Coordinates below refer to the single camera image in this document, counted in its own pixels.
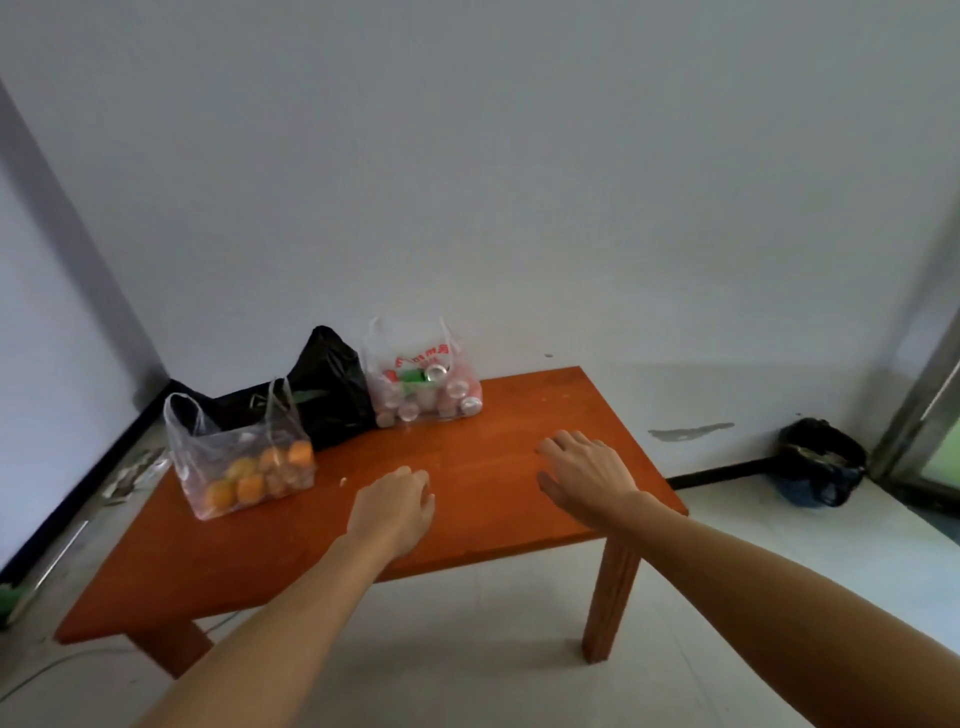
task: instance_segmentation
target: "wire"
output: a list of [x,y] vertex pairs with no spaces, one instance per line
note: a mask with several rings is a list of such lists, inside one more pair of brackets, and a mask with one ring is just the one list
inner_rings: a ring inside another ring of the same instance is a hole
[[231,614],[229,617],[225,617],[225,618],[221,619],[220,621],[218,621],[216,624],[214,624],[214,625],[213,625],[212,627],[210,627],[209,629],[204,630],[204,634],[205,634],[205,635],[208,635],[208,634],[210,634],[213,630],[215,630],[215,629],[220,629],[222,626],[224,626],[224,625],[225,625],[227,622],[229,622],[231,619],[233,619],[234,617],[238,617],[239,615],[240,615],[239,612],[234,612],[234,613]]
[[[240,614],[239,612],[234,612],[229,617],[221,619],[209,629],[204,630],[204,634],[208,635],[213,630],[220,629],[227,622],[229,622],[231,619],[235,618],[239,614]],[[30,677],[25,677],[23,680],[21,680],[19,683],[14,685],[8,691],[4,692],[3,695],[0,695],[0,705],[3,705],[5,702],[7,702],[8,698],[12,698],[15,694],[17,694],[18,692],[26,688],[28,685],[30,685],[40,675],[43,675],[49,672],[54,667],[58,667],[60,665],[63,665],[64,663],[68,663],[71,660],[76,660],[81,657],[86,657],[87,655],[127,655],[134,652],[139,652],[139,651],[140,650],[134,647],[95,647],[93,649],[84,650],[83,652],[74,652],[72,655],[64,655],[58,660],[54,660],[52,663],[50,663],[50,665],[47,665],[46,667],[41,667]]]
[[49,670],[52,670],[54,667],[62,665],[63,663],[68,663],[71,660],[76,660],[77,658],[80,658],[80,657],[86,657],[87,655],[98,655],[98,654],[99,655],[122,655],[122,654],[127,654],[130,652],[136,652],[136,651],[137,650],[133,649],[132,647],[99,647],[97,649],[88,649],[88,650],[85,650],[84,652],[75,652],[72,655],[66,655],[65,657],[61,657],[59,660],[54,660],[52,663],[50,663],[50,665],[46,667],[42,667],[30,677],[24,678],[19,683],[17,683],[12,688],[10,688],[8,691],[3,693],[3,695],[0,695],[0,705],[3,705],[8,698],[13,697],[16,693],[20,692],[21,690],[26,688],[28,685],[30,685],[40,675],[44,674],[45,672],[48,672]]

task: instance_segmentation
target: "orange table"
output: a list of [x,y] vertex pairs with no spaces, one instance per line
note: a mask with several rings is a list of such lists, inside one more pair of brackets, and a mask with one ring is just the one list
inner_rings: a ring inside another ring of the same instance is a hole
[[[615,448],[637,485],[684,505],[579,367],[484,382],[484,412],[452,423],[369,432],[317,454],[317,484],[295,496],[201,522],[173,471],[57,630],[59,642],[126,634],[174,677],[211,647],[193,619],[260,606],[324,555],[346,528],[353,495],[401,465],[430,472],[437,515],[414,551],[380,577],[459,567],[597,538],[537,485],[537,442],[580,429]],[[346,484],[341,487],[341,479]],[[607,542],[584,633],[606,660],[639,559]]]

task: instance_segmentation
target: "metal door frame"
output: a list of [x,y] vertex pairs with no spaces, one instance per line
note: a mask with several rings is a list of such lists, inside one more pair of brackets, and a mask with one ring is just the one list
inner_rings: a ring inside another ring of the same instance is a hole
[[927,480],[920,471],[960,420],[960,311],[951,319],[933,355],[890,427],[876,446],[870,478],[881,484],[920,488],[960,499],[960,490]]

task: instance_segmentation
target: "right hand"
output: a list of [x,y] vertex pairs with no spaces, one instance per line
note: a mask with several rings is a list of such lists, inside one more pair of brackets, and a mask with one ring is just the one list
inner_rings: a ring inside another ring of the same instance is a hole
[[616,450],[583,432],[561,430],[537,445],[555,477],[537,473],[540,489],[585,526],[604,534],[626,501],[643,496]]
[[396,559],[413,550],[430,528],[435,510],[426,471],[403,466],[357,491],[347,535],[385,549]]

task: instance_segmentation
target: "soda can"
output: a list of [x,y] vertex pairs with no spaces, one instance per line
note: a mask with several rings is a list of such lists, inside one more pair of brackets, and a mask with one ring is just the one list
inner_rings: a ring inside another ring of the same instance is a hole
[[414,401],[406,401],[396,410],[396,415],[403,422],[411,423],[420,416],[420,407]]
[[446,367],[443,364],[434,362],[423,370],[427,381],[443,381],[446,378]]
[[473,415],[479,415],[480,410],[483,409],[483,400],[479,397],[464,397],[460,400],[460,411],[463,413],[464,417],[473,417]]
[[381,390],[380,400],[388,409],[397,409],[403,404],[403,390],[397,384],[386,385]]
[[392,409],[384,410],[383,412],[380,412],[376,416],[377,427],[383,427],[384,429],[386,429],[387,427],[393,427],[395,424],[396,424],[396,417],[394,416],[394,410]]
[[462,400],[470,393],[470,383],[463,379],[454,379],[446,384],[446,393],[452,400]]
[[417,406],[420,408],[420,412],[434,412],[437,409],[437,388],[432,384],[422,384],[417,388],[417,393],[415,397],[417,398]]

